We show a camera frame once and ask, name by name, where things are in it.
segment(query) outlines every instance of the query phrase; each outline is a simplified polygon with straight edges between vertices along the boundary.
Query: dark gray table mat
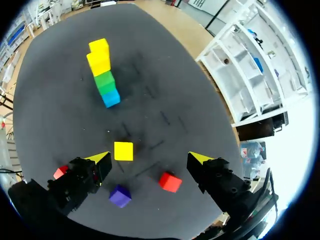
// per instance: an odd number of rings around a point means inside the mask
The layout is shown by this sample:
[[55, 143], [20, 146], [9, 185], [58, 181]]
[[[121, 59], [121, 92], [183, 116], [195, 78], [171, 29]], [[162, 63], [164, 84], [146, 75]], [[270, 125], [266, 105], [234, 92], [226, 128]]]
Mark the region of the dark gray table mat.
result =
[[[87, 63], [88, 43], [106, 38], [121, 103], [105, 108]], [[14, 133], [23, 173], [43, 187], [73, 158], [134, 143], [134, 161], [112, 160], [97, 194], [69, 218], [120, 236], [190, 239], [221, 213], [186, 169], [188, 151], [223, 157], [242, 173], [226, 110], [183, 46], [132, 4], [92, 9], [37, 36], [23, 59], [14, 96]], [[158, 185], [172, 171], [177, 193]], [[118, 208], [116, 184], [132, 201]]]

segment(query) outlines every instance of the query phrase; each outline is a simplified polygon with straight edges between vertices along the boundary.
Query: green cube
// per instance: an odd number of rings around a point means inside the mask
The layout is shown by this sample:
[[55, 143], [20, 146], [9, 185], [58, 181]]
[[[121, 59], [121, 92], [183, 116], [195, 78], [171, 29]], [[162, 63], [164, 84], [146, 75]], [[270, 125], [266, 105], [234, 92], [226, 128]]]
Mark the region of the green cube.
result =
[[99, 90], [99, 93], [100, 95], [105, 95], [106, 93], [109, 93], [113, 90], [116, 89], [116, 83], [115, 82], [110, 82], [104, 86], [97, 86], [98, 87], [98, 90]]
[[111, 71], [106, 71], [98, 76], [95, 76], [94, 81], [98, 88], [108, 85], [110, 83], [115, 83], [115, 79], [114, 76], [112, 76]]

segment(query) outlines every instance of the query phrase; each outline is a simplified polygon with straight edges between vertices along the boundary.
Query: blue cube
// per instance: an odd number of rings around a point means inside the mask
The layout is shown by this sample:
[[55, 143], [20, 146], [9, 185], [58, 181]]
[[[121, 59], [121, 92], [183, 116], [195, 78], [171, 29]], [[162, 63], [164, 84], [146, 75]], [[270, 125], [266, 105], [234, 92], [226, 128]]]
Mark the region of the blue cube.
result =
[[104, 95], [102, 95], [102, 100], [107, 108], [120, 103], [120, 95], [118, 91], [115, 89], [110, 91]]
[[117, 185], [115, 189], [110, 193], [109, 200], [119, 208], [123, 208], [131, 201], [131, 194], [123, 186]]

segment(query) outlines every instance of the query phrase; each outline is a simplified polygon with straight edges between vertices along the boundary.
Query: purple cube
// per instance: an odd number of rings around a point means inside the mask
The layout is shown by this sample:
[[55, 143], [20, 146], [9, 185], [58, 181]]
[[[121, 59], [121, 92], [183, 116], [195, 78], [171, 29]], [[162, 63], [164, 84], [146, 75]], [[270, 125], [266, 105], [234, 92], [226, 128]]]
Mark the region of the purple cube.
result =
[[131, 195], [126, 188], [117, 185], [115, 189], [110, 193], [109, 200], [119, 208], [123, 208], [131, 201]]

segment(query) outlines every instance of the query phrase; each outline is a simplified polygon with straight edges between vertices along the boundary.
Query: toy block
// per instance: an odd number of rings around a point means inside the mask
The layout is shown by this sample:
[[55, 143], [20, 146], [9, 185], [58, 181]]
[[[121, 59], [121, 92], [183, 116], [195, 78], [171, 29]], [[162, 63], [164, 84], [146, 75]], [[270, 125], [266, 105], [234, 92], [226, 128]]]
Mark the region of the toy block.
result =
[[106, 71], [98, 76], [95, 76], [94, 81], [98, 88], [110, 83], [115, 83], [115, 79], [111, 71]]
[[107, 108], [112, 107], [120, 103], [120, 96], [118, 91], [115, 89], [113, 91], [107, 92], [106, 94], [102, 95], [102, 100]]
[[105, 38], [89, 42], [91, 52], [105, 51], [109, 55], [109, 44]]
[[59, 167], [59, 168], [55, 171], [55, 173], [53, 174], [54, 179], [57, 180], [58, 178], [60, 178], [61, 176], [63, 176], [63, 175], [67, 172], [68, 169], [69, 169], [69, 168], [68, 168], [67, 165]]
[[205, 161], [214, 159], [212, 157], [201, 155], [193, 151], [190, 151], [189, 153], [192, 154], [202, 165], [204, 164]]
[[105, 51], [94, 51], [86, 55], [94, 77], [110, 71], [110, 56]]
[[134, 144], [132, 142], [114, 142], [114, 160], [117, 161], [133, 161], [134, 160]]
[[88, 156], [85, 159], [89, 159], [91, 161], [94, 161], [95, 164], [97, 164], [108, 153], [109, 153], [108, 151], [105, 151], [105, 152], [102, 152], [102, 153], [99, 153], [99, 154], [96, 154], [96, 155], [93, 155], [93, 156]]
[[105, 95], [105, 94], [107, 94], [107, 93], [109, 93], [109, 92], [112, 92], [112, 91], [114, 91], [114, 90], [117, 90], [117, 89], [116, 89], [116, 84], [115, 84], [114, 82], [111, 82], [111, 83], [106, 84], [106, 85], [104, 85], [104, 86], [99, 86], [99, 87], [98, 87], [98, 91], [99, 91], [99, 93], [100, 93], [101, 96], [102, 96], [102, 95]]
[[119, 208], [123, 208], [131, 201], [131, 194], [123, 186], [117, 185], [110, 193], [109, 200]]
[[179, 189], [181, 183], [182, 180], [180, 178], [177, 178], [176, 176], [173, 176], [167, 172], [162, 175], [159, 181], [160, 186], [164, 190], [173, 193], [175, 193]]

